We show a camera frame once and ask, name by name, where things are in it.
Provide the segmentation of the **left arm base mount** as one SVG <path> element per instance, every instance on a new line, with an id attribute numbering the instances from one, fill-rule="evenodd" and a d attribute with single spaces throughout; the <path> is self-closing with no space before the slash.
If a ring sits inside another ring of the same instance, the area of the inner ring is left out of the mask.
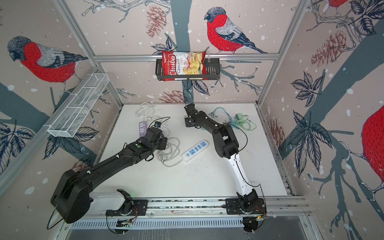
<path id="1" fill-rule="evenodd" d="M 107 217 L 138 217 L 138 216 L 145 216 L 147 207 L 148 207 L 148 200 L 125 200 L 125 202 L 122 204 L 122 206 L 117 210 L 107 210 L 106 216 Z"/>

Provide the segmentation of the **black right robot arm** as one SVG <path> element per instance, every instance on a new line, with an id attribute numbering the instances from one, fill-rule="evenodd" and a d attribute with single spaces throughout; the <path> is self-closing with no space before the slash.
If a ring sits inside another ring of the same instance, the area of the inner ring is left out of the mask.
<path id="1" fill-rule="evenodd" d="M 184 109 L 187 113 L 187 128 L 201 128 L 212 135 L 217 154 L 219 157 L 227 159 L 231 168 L 237 187 L 240 210 L 244 213 L 252 212 L 258 203 L 259 196 L 256 187 L 249 183 L 240 161 L 239 152 L 241 150 L 233 128 L 227 123 L 220 124 L 214 121 L 203 111 L 196 110 L 194 104 L 188 104 Z"/>

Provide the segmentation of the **white blue power strip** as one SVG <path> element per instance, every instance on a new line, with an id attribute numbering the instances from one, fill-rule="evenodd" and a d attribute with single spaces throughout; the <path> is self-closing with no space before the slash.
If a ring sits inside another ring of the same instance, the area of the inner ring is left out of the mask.
<path id="1" fill-rule="evenodd" d="M 209 142 L 202 140 L 183 153 L 180 146 L 181 141 L 178 138 L 168 138 L 165 150 L 158 150 L 158 161 L 166 168 L 175 167 L 182 162 L 187 163 L 207 149 Z"/>

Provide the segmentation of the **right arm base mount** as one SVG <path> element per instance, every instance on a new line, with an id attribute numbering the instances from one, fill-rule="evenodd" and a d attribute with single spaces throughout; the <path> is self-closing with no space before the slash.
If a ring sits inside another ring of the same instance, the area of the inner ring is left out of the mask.
<path id="1" fill-rule="evenodd" d="M 228 215 L 261 215 L 267 214 L 267 206 L 261 198 L 247 202 L 241 199 L 226 199 L 223 208 Z"/>

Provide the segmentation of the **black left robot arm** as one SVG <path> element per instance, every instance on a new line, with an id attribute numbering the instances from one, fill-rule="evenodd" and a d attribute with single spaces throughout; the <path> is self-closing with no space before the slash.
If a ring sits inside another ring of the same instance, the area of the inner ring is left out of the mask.
<path id="1" fill-rule="evenodd" d="M 90 209 L 90 193 L 101 183 L 142 160 L 147 162 L 155 151 L 165 150 L 168 138 L 156 127 L 144 137 L 125 143 L 122 150 L 110 158 L 79 172 L 70 169 L 63 173 L 51 198 L 51 204 L 67 224 L 81 219 Z"/>

